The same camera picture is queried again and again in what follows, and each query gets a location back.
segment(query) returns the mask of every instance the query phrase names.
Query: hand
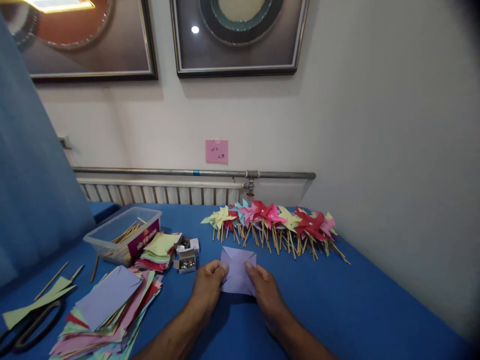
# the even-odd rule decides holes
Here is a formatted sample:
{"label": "hand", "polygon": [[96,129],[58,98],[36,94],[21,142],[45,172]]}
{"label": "hand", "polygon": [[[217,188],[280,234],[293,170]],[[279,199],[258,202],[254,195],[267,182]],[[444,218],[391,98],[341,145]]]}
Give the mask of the hand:
{"label": "hand", "polygon": [[277,338],[280,327],[287,326],[295,318],[285,304],[273,275],[258,264],[255,269],[251,263],[246,262],[245,267],[255,286],[256,302],[260,307],[266,328]]}
{"label": "hand", "polygon": [[219,260],[213,260],[198,269],[187,307],[202,314],[205,323],[215,310],[220,296],[220,284],[228,272],[228,264],[220,266]]}

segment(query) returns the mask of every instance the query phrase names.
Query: blue curtain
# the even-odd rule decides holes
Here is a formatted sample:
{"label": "blue curtain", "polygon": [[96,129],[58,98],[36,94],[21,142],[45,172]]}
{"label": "blue curtain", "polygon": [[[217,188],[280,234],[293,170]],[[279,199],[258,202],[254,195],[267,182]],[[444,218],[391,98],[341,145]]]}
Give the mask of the blue curtain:
{"label": "blue curtain", "polygon": [[94,226],[0,14],[0,287]]}

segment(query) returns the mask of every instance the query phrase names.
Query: blue tablecloth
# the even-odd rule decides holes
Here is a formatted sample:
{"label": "blue tablecloth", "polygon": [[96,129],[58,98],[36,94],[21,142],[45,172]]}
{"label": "blue tablecloth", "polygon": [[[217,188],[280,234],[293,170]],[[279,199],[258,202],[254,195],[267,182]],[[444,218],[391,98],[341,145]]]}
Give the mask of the blue tablecloth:
{"label": "blue tablecloth", "polygon": [[[199,238],[200,264],[219,259],[222,246],[238,247],[233,237],[221,244],[212,241],[212,228],[200,221],[218,206],[139,204],[163,212],[161,227]],[[125,206],[120,212],[129,209]],[[285,251],[280,255],[257,248],[250,240],[246,249],[257,253],[257,262],[275,276],[285,302],[297,319],[340,359],[463,359],[472,351],[442,320],[398,286],[342,238],[338,247],[351,265],[335,254],[319,256],[313,262],[310,254],[294,260]],[[26,306],[69,261],[62,275],[70,277],[82,264],[85,269],[75,280],[77,289],[67,297],[67,310],[91,289],[90,277],[95,263],[92,247],[79,240],[52,259],[49,266],[32,273],[0,304],[0,311]],[[115,265],[100,261],[95,283]],[[162,291],[151,304],[133,347],[136,354],[182,309],[187,302],[196,273],[179,275],[167,271]],[[64,327],[61,320],[35,348],[23,355],[9,354],[6,359],[30,357],[46,359]],[[285,359],[279,344],[269,335],[255,299],[226,294],[220,300],[212,319],[200,335],[192,358],[203,359]]]}
{"label": "blue tablecloth", "polygon": [[88,205],[90,206],[90,211],[97,224],[108,218],[110,215],[115,214],[121,208],[121,206],[115,202],[90,201],[88,202]]}

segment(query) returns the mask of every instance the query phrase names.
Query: plastic storage box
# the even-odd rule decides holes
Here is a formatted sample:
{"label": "plastic storage box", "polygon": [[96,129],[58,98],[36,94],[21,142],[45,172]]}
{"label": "plastic storage box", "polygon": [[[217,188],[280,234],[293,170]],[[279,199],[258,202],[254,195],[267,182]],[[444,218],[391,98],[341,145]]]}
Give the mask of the plastic storage box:
{"label": "plastic storage box", "polygon": [[[162,212],[158,210],[132,207],[89,232],[83,240],[93,246],[99,257],[128,267],[140,256],[155,234],[160,232],[160,216]],[[121,243],[112,242],[133,224],[141,226]]]}

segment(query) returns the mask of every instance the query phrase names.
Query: picture frame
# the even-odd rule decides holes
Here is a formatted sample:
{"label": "picture frame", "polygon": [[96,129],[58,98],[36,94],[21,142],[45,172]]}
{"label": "picture frame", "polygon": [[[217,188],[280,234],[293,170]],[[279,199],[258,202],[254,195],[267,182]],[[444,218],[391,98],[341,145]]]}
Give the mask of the picture frame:
{"label": "picture frame", "polygon": [[294,74],[309,0],[237,1],[253,7],[241,11],[231,3],[170,0],[178,77]]}
{"label": "picture frame", "polygon": [[0,5],[32,80],[158,80],[148,1],[91,2],[93,9],[56,13],[26,2]]}

